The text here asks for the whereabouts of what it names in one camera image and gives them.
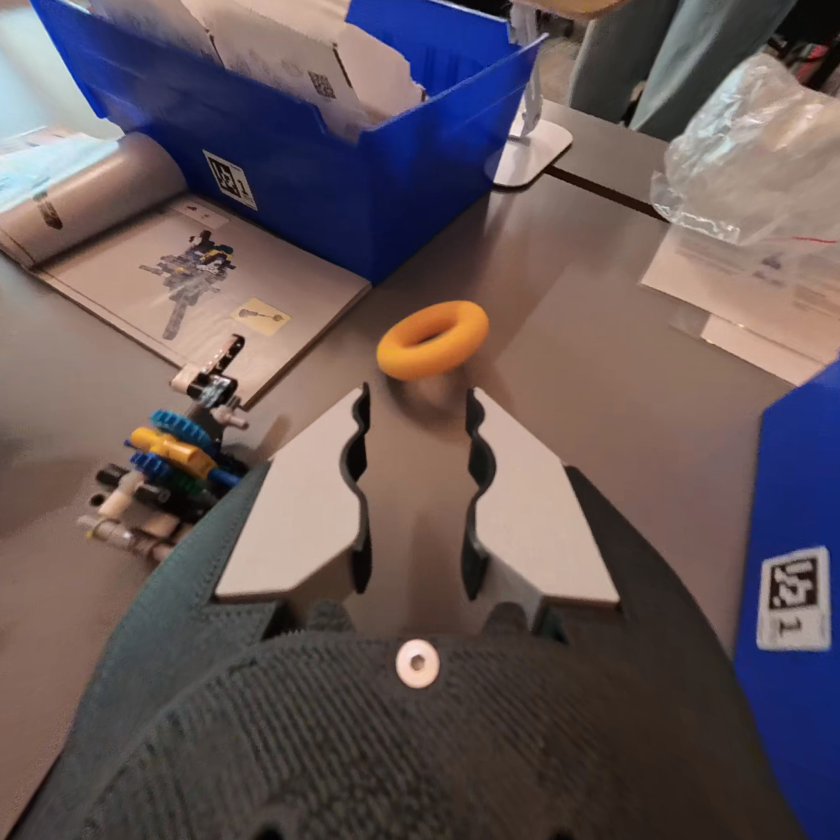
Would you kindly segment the lego instruction booklet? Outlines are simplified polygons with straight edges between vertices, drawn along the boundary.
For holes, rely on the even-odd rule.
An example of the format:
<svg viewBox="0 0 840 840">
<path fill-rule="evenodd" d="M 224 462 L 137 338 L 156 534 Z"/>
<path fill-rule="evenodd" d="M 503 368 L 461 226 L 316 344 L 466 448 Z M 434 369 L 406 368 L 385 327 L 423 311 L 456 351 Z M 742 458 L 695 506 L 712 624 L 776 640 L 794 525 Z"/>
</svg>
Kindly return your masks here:
<svg viewBox="0 0 840 840">
<path fill-rule="evenodd" d="M 1 164 L 7 257 L 177 368 L 242 336 L 247 408 L 372 289 L 192 193 L 143 133 L 35 129 L 2 140 Z"/>
</svg>

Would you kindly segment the lego technic gear assembly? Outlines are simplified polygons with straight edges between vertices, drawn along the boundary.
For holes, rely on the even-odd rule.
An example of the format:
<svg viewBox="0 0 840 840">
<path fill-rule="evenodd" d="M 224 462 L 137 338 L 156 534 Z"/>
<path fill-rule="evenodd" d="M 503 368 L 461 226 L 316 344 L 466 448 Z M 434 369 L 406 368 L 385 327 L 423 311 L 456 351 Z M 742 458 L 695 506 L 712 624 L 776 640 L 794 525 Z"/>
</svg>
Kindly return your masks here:
<svg viewBox="0 0 840 840">
<path fill-rule="evenodd" d="M 233 333 L 208 362 L 182 367 L 170 387 L 189 406 L 153 412 L 123 443 L 128 467 L 100 468 L 90 511 L 78 519 L 87 540 L 160 564 L 236 488 L 249 468 L 226 450 L 224 438 L 229 429 L 249 429 L 238 380 L 229 373 L 245 343 Z"/>
</svg>

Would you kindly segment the clear plastic bag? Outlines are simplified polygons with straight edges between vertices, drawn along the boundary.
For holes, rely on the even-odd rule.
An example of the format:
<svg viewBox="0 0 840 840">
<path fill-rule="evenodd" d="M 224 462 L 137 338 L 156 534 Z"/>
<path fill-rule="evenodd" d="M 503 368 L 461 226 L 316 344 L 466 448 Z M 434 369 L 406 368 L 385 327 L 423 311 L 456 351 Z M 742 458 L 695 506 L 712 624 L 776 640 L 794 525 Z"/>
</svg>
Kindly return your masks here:
<svg viewBox="0 0 840 840">
<path fill-rule="evenodd" d="M 665 152 L 650 199 L 673 225 L 748 249 L 838 256 L 839 104 L 758 53 Z"/>
</svg>

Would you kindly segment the small blue plastic bin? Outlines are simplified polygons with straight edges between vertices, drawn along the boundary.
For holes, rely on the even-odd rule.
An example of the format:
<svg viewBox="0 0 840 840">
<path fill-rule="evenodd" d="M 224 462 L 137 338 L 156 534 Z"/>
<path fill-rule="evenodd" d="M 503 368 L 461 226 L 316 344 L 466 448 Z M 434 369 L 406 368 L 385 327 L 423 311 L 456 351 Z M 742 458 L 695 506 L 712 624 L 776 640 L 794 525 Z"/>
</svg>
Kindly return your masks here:
<svg viewBox="0 0 840 840">
<path fill-rule="evenodd" d="M 734 668 L 809 838 L 839 838 L 839 362 L 762 415 Z"/>
</svg>

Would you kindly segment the silver monitor stand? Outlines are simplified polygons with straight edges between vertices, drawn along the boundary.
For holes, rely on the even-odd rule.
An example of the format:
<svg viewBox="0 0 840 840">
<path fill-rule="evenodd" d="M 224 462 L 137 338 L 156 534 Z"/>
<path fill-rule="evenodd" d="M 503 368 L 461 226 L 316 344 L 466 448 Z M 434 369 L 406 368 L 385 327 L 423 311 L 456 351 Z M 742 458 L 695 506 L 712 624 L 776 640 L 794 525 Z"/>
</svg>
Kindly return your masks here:
<svg viewBox="0 0 840 840">
<path fill-rule="evenodd" d="M 572 133 L 543 116 L 543 102 L 539 67 L 535 66 L 504 147 L 485 163 L 485 174 L 495 187 L 517 190 L 529 186 L 572 146 Z"/>
</svg>

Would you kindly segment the large blue plastic bin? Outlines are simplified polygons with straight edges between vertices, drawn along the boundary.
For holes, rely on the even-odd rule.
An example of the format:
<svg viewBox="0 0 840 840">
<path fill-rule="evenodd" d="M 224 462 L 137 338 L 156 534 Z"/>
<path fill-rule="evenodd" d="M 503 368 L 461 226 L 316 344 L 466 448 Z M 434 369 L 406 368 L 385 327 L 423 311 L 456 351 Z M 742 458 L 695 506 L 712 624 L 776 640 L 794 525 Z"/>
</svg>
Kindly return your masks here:
<svg viewBox="0 0 840 840">
<path fill-rule="evenodd" d="M 377 285 L 489 193 L 543 37 L 443 2 L 352 2 L 350 23 L 400 51 L 430 94 L 332 135 L 316 107 L 70 2 L 32 2 L 95 113 L 140 131 L 189 188 Z"/>
</svg>

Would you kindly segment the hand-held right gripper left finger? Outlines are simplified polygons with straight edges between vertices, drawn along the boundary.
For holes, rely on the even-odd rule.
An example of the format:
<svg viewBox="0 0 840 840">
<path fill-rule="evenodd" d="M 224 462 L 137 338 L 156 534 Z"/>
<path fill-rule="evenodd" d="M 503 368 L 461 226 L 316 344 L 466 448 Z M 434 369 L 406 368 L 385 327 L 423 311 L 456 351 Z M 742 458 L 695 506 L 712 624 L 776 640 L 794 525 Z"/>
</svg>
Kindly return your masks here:
<svg viewBox="0 0 840 840">
<path fill-rule="evenodd" d="M 372 541 L 359 479 L 370 427 L 364 382 L 272 456 L 217 582 L 219 602 L 284 602 L 294 617 L 306 617 L 321 601 L 365 592 Z"/>
</svg>

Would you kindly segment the white cardboard box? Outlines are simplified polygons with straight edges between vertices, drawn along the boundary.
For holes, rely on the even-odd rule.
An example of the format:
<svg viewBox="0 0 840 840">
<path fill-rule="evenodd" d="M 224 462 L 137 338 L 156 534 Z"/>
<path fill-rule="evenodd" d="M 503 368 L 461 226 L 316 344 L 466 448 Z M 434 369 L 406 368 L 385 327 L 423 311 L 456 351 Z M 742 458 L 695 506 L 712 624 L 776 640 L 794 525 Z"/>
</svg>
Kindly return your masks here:
<svg viewBox="0 0 840 840">
<path fill-rule="evenodd" d="M 406 58 L 347 20 L 349 1 L 93 1 L 109 22 L 314 105 L 357 141 L 422 104 Z"/>
</svg>

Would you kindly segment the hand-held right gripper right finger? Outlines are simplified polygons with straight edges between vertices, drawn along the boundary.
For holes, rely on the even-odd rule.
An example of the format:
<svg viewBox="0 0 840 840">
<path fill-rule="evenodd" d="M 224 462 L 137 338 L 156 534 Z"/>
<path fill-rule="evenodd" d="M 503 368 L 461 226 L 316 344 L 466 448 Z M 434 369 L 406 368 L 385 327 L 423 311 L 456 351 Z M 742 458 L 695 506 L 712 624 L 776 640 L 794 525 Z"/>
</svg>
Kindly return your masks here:
<svg viewBox="0 0 840 840">
<path fill-rule="evenodd" d="M 502 604 L 538 633 L 550 611 L 616 613 L 621 597 L 559 456 L 480 387 L 468 389 L 461 580 L 477 621 Z"/>
</svg>

